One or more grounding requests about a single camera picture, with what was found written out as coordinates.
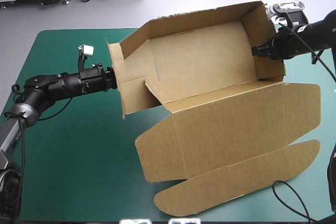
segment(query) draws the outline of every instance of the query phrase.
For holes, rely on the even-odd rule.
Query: green tabletop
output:
[[[47,30],[38,34],[17,79],[23,83],[38,74],[77,71],[77,47],[92,45],[95,53],[87,61],[111,65],[107,43],[118,42],[134,29]],[[323,59],[332,66],[331,52]],[[336,85],[310,56],[286,61],[287,82],[317,83],[322,88],[322,122],[298,141],[317,138],[321,150],[315,162],[290,180],[303,197],[313,218],[332,214],[327,184],[328,159],[335,143]],[[13,104],[11,96],[4,111]],[[59,101],[43,116],[58,111]],[[162,106],[122,119],[117,90],[74,98],[69,107],[48,121],[27,129],[26,173],[22,220],[117,221],[123,218],[171,218],[158,210],[154,195],[176,182],[149,183],[134,145],[138,135],[167,117]],[[0,125],[5,122],[3,115]],[[15,153],[20,160],[20,148]],[[285,189],[279,193],[300,211],[299,201]],[[197,215],[207,221],[299,221],[303,218],[283,207],[271,188],[231,200]]]

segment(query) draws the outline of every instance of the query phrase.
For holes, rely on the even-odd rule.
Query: cardboard box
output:
[[[319,125],[320,88],[283,83],[282,60],[252,56],[274,34],[251,2],[154,19],[109,45],[124,115],[172,113],[136,140],[148,181],[186,179],[156,195],[165,213],[198,213],[313,162],[319,141],[289,144]]]

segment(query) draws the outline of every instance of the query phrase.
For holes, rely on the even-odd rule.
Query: gray floor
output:
[[[72,0],[70,6],[61,2],[41,6],[36,0],[19,1],[16,6],[0,11],[0,111],[36,35],[42,30],[133,28],[158,16],[248,1],[254,0],[91,0],[86,3]],[[276,3],[287,0],[262,1]],[[311,22],[323,19],[336,9],[335,0],[301,1],[306,5],[306,15]]]

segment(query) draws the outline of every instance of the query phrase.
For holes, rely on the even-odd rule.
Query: wire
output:
[[[324,61],[320,58],[320,55],[317,55],[308,45],[307,45],[307,43],[303,40],[303,39],[301,39],[300,38],[300,36],[299,35],[297,35],[296,33],[294,33],[289,27],[287,27],[287,26],[285,26],[284,24],[282,24],[282,23],[279,23],[279,25],[281,25],[282,27],[284,27],[285,29],[287,29],[287,30],[289,30],[290,31],[290,33],[291,34],[293,34],[313,55],[314,55],[314,57],[324,66],[324,68],[327,70],[327,72],[331,75],[331,77],[332,77],[332,79],[336,82],[336,76],[334,75],[334,73],[330,70],[330,68],[324,63]],[[332,151],[332,154],[331,154],[331,156],[330,156],[330,160],[329,160],[329,165],[328,165],[328,170],[329,170],[329,174],[330,174],[330,176],[332,177],[332,161],[333,161],[333,159],[334,159],[334,156],[335,156],[335,153],[336,153],[336,145],[335,145],[335,147],[334,147],[334,149],[333,149],[333,151]],[[305,212],[306,212],[306,215],[304,215],[303,213],[301,213],[301,212],[299,212],[299,211],[297,211],[297,210],[295,210],[295,209],[293,209],[292,207],[290,207],[289,205],[287,205],[278,195],[277,195],[277,193],[276,193],[276,191],[275,191],[275,185],[277,184],[277,183],[282,183],[282,184],[285,184],[286,186],[288,186],[294,193],[295,193],[295,195],[299,198],[299,200],[300,200],[300,202],[301,202],[301,204],[302,204],[302,206],[303,206],[303,208],[305,209]],[[332,181],[329,181],[329,183],[330,183],[330,187],[331,187],[331,192],[332,192],[332,195],[334,196],[334,199],[335,199],[335,201],[336,201],[336,193],[335,193],[335,190],[334,190],[334,186],[333,186],[333,183],[332,183]],[[308,222],[309,222],[309,224],[311,224],[311,222],[313,221],[313,222],[315,222],[315,223],[320,223],[320,222],[318,222],[317,220],[315,220],[315,219],[313,219],[313,218],[311,218],[310,216],[309,216],[309,213],[308,213],[308,210],[307,210],[307,208],[306,208],[306,206],[305,206],[305,204],[304,204],[304,202],[303,202],[303,200],[301,199],[301,197],[300,197],[300,195],[294,190],[294,188],[292,188],[287,182],[285,182],[285,181],[282,181],[282,180],[277,180],[277,181],[275,181],[274,183],[273,183],[273,185],[272,185],[272,189],[273,189],[273,193],[274,193],[274,195],[275,195],[275,197],[285,206],[285,207],[287,207],[289,210],[291,210],[291,211],[293,211],[293,212],[295,212],[296,214],[298,214],[298,215],[300,215],[300,216],[302,216],[302,217],[304,217],[304,218],[306,218],[306,219],[308,219]]]
[[[282,23],[279,23],[282,27],[284,27],[285,29],[289,30],[291,32],[291,34],[293,34],[314,56],[315,58],[321,62],[321,64],[324,66],[324,68],[328,71],[328,73],[331,75],[331,77],[334,79],[334,81],[336,82],[336,76],[333,74],[333,72],[330,70],[330,68],[324,63],[324,61],[320,58],[319,55],[317,55],[308,45],[307,43],[305,43],[303,41],[303,39],[300,38],[299,35],[297,35],[296,33],[294,33],[289,27],[285,26],[284,24]],[[332,161],[333,161],[333,158],[335,156],[335,153],[336,153],[336,145],[332,151],[332,154],[330,156],[330,160],[329,160],[329,165],[328,165],[328,170],[329,170],[329,173],[330,173],[330,176],[332,176]],[[334,199],[336,201],[336,193],[335,193],[335,189],[334,189],[334,185],[333,183],[331,182],[330,183],[330,187],[331,187],[331,192],[332,192],[332,195],[334,196]]]
[[[48,120],[50,118],[53,118],[54,116],[57,116],[59,113],[61,113],[63,110],[65,110],[65,108],[69,105],[69,103],[72,101],[72,99],[73,99],[73,97],[71,97],[70,100],[64,105],[64,107],[60,111],[58,111],[57,113],[55,113],[51,116],[48,116],[47,118],[41,118],[38,121]]]
[[[335,145],[334,149],[332,150],[332,153],[331,153],[331,156],[330,156],[330,160],[329,160],[329,165],[328,165],[328,170],[329,170],[329,175],[330,175],[330,181],[329,181],[329,183],[330,183],[332,195],[334,196],[334,200],[336,201],[336,194],[335,194],[334,184],[332,182],[332,161],[334,159],[335,153],[336,153],[336,145]]]
[[[277,192],[276,192],[276,190],[275,190],[275,186],[276,186],[276,184],[278,184],[278,183],[285,184],[287,187],[289,187],[289,188],[295,193],[295,195],[296,195],[296,196],[298,197],[298,199],[300,200],[300,202],[301,202],[303,208],[305,209],[306,215],[304,215],[303,213],[301,213],[301,212],[295,210],[294,208],[290,207],[288,204],[286,204],[286,203],[285,203],[285,202],[278,196],[278,194],[277,194]],[[311,218],[311,217],[309,216],[308,210],[307,210],[306,205],[304,204],[302,198],[301,198],[300,195],[295,191],[295,189],[294,189],[293,187],[291,187],[287,182],[282,181],[282,180],[277,180],[277,181],[275,181],[275,182],[272,184],[272,190],[273,190],[273,193],[274,193],[275,197],[278,199],[278,201],[280,201],[280,203],[283,204],[285,207],[287,207],[289,210],[291,210],[291,211],[293,211],[294,213],[296,213],[296,214],[298,214],[298,215],[300,215],[300,216],[302,216],[302,217],[308,219],[308,223],[309,223],[309,224],[311,224],[312,221],[315,222],[315,223],[319,223],[319,221],[317,221],[317,220],[315,220],[315,219],[313,219],[313,218]]]
[[[303,39],[300,38],[299,35],[297,35],[296,33],[294,33],[289,27],[285,26],[282,23],[279,23],[280,26],[284,27],[285,29],[289,30],[291,32],[291,34],[293,34],[315,57],[316,59],[321,62],[321,64],[324,66],[324,68],[326,69],[326,71],[328,71],[328,73],[331,75],[331,77],[334,79],[334,81],[336,82],[336,76],[333,74],[333,72],[330,70],[330,68],[324,63],[324,61],[314,52],[313,49],[311,49],[307,43],[305,43],[305,41]]]

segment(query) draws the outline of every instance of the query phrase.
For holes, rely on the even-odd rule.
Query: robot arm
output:
[[[33,126],[42,113],[56,101],[79,95],[116,89],[114,71],[102,64],[85,68],[85,60],[93,55],[93,47],[79,47],[78,72],[49,76],[35,76],[26,80],[24,91],[13,85],[19,95],[13,106],[5,113],[8,121],[0,128],[0,214],[12,216],[19,197],[21,169],[13,161],[13,153],[26,128]]]

